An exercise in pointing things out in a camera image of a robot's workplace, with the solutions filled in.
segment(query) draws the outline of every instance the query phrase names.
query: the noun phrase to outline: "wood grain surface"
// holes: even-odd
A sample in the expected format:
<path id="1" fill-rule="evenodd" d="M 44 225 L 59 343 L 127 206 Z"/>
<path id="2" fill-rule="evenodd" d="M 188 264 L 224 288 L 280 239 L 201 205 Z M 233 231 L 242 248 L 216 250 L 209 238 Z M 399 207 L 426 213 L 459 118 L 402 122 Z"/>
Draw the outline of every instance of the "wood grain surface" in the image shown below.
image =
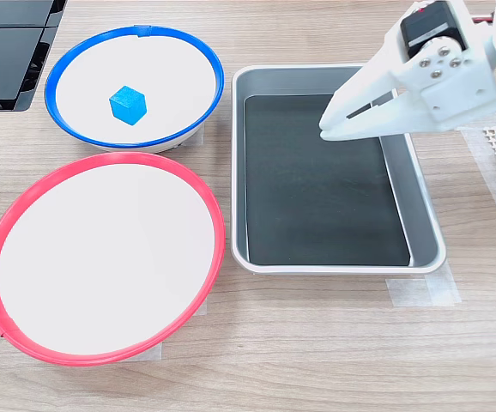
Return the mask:
<path id="1" fill-rule="evenodd" d="M 227 87 L 202 147 L 169 156 L 230 211 L 230 81 L 250 64 L 357 63 L 409 1 L 75 2 L 32 108 L 0 113 L 0 217 L 37 179 L 99 153 L 60 130 L 45 76 L 71 46 L 107 29 L 188 31 L 220 56 Z M 493 2 L 469 2 L 475 13 Z M 457 132 L 414 137 L 463 303 L 395 308 L 383 277 L 272 277 L 227 252 L 208 299 L 163 344 L 162 360 L 55 367 L 0 337 L 1 411 L 496 411 L 496 204 Z"/>

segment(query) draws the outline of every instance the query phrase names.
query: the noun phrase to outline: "dark tray bottom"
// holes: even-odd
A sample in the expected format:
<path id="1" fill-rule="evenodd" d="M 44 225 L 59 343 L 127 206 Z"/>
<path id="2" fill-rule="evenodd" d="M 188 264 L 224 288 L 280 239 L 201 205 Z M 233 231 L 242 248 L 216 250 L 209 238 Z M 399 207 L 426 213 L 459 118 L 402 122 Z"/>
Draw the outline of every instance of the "dark tray bottom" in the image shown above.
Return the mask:
<path id="1" fill-rule="evenodd" d="M 408 266 L 378 138 L 325 142 L 329 95 L 245 102 L 246 220 L 260 265 Z"/>

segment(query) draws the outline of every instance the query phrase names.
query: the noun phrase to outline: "screw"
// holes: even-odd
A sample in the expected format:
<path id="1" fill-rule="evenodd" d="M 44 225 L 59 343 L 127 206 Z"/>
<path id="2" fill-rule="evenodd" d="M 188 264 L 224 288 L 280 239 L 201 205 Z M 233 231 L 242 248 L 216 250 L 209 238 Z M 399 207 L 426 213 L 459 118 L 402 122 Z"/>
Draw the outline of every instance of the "screw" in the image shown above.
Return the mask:
<path id="1" fill-rule="evenodd" d="M 449 54 L 451 53 L 451 49 L 449 49 L 448 47 L 444 46 L 444 47 L 441 47 L 439 49 L 439 56 L 440 57 L 444 57 L 444 56 L 448 56 Z"/>

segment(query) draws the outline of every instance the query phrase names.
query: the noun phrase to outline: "blue cube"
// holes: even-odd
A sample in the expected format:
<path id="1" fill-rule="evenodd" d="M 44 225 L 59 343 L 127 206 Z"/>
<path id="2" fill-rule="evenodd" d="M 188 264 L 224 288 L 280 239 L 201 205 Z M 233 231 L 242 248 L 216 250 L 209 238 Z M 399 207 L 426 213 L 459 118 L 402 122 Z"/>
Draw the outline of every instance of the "blue cube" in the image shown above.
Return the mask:
<path id="1" fill-rule="evenodd" d="M 118 90 L 109 101 L 111 102 L 112 115 L 130 126 L 136 124 L 147 113 L 143 93 L 128 86 Z"/>

